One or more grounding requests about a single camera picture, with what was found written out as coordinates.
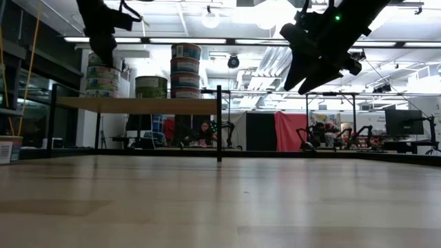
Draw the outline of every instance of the computer monitor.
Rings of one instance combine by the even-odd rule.
[[[422,121],[412,121],[422,118],[420,110],[385,110],[384,112],[388,135],[424,134]]]

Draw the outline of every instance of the shelf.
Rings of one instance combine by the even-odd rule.
[[[61,105],[103,114],[216,114],[216,99],[59,97],[57,100],[57,103]]]
[[[0,114],[6,115],[6,116],[23,117],[23,113],[21,111],[9,110],[9,109],[4,109],[4,108],[0,108]]]

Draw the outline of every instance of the yellow rope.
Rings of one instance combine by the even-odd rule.
[[[25,96],[23,99],[23,116],[25,113],[26,108],[26,98],[28,97],[28,86],[30,82],[30,76],[32,74],[32,66],[34,64],[34,55],[35,55],[35,45],[37,44],[37,35],[39,33],[39,24],[40,24],[40,14],[41,14],[41,0],[39,1],[39,9],[37,12],[37,25],[35,27],[35,34],[34,34],[34,45],[32,45],[32,51],[30,55],[30,64],[29,64],[29,73],[28,73],[28,81],[26,81],[26,89],[25,89]],[[19,125],[19,136],[21,134],[21,125],[23,124],[23,117],[20,118],[20,125]]]
[[[3,58],[3,33],[1,31],[1,26],[0,26],[0,57],[1,57],[1,71],[3,72],[3,89],[5,90],[6,107],[9,108],[8,86],[6,85],[6,70],[5,70],[5,61]],[[12,125],[11,117],[9,116],[8,119],[9,119],[9,127],[11,129],[12,135],[15,136],[14,126]]]

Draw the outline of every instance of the wooden floor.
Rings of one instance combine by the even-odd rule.
[[[439,248],[441,170],[83,156],[0,167],[5,248]]]

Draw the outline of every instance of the person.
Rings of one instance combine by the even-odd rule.
[[[190,141],[190,137],[186,136],[185,141]],[[207,145],[213,145],[213,141],[217,141],[217,135],[212,131],[211,124],[209,121],[204,121],[201,124],[201,128],[197,135],[191,138],[191,141],[199,141],[199,145],[204,147]]]

